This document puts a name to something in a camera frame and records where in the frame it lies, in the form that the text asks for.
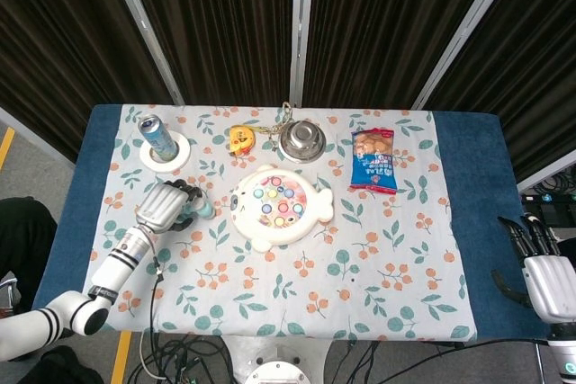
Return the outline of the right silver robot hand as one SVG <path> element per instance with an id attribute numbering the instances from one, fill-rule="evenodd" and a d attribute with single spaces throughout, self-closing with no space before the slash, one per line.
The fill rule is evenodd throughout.
<path id="1" fill-rule="evenodd" d="M 526 292 L 512 290 L 497 270 L 490 272 L 498 290 L 508 299 L 531 308 L 549 325 L 575 321 L 575 269 L 561 252 L 552 230 L 532 214 L 521 224 L 499 216 L 508 231 L 526 285 Z"/>

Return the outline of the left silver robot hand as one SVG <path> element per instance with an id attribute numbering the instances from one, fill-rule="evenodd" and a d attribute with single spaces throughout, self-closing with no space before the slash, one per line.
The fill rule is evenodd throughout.
<path id="1" fill-rule="evenodd" d="M 177 221 L 188 204 L 196 203 L 203 196 L 199 187 L 182 179 L 156 184 L 136 211 L 136 222 L 154 234 L 168 231 L 180 232 L 193 222 L 193 216 Z"/>

